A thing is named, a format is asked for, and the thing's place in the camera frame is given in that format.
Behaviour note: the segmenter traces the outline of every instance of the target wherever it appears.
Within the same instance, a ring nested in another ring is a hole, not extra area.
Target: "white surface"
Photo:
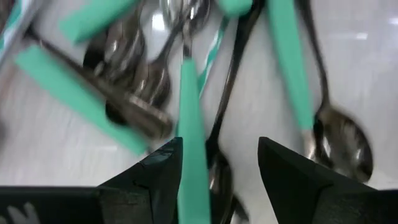
[[[54,0],[37,24],[42,35],[80,62],[84,46],[71,47],[60,35],[57,21],[81,4],[79,0]],[[378,189],[396,188],[398,2],[322,0],[313,1],[313,9],[333,103],[354,114],[374,150],[375,168],[369,184]],[[220,20],[215,10],[207,27],[196,36],[193,54],[199,64]],[[203,95],[208,133],[228,71],[235,28],[236,21],[228,27]],[[320,99],[317,69],[303,29],[302,33],[316,109]],[[173,95],[167,110],[176,118],[180,47],[172,53],[169,69]],[[0,145],[2,185],[98,185],[141,159],[61,105],[12,63],[0,76],[0,112],[0,133],[4,135]],[[257,165],[259,136],[302,151],[265,13],[246,48],[220,143],[233,166],[234,186],[249,210],[251,223],[277,223]]]

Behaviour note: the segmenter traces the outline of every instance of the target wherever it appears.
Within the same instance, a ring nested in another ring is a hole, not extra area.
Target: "white countertop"
[[[82,0],[53,0],[36,24],[43,36],[80,62],[84,46],[71,47],[57,21],[82,4]],[[373,147],[375,167],[369,185],[396,188],[398,2],[322,0],[313,1],[313,10],[333,104],[353,114]],[[194,40],[193,55],[199,65],[220,21],[216,9]],[[223,91],[235,28],[233,21],[203,95],[207,133]],[[303,26],[301,30],[316,110],[321,97],[317,68]],[[172,54],[173,93],[167,111],[176,118],[181,46]],[[0,76],[0,113],[1,185],[98,185],[142,159],[41,90],[11,62]],[[258,137],[267,136],[297,152],[302,151],[302,142],[264,12],[246,47],[225,118],[220,143],[233,167],[236,193],[248,208],[251,223],[277,223],[257,164]]]

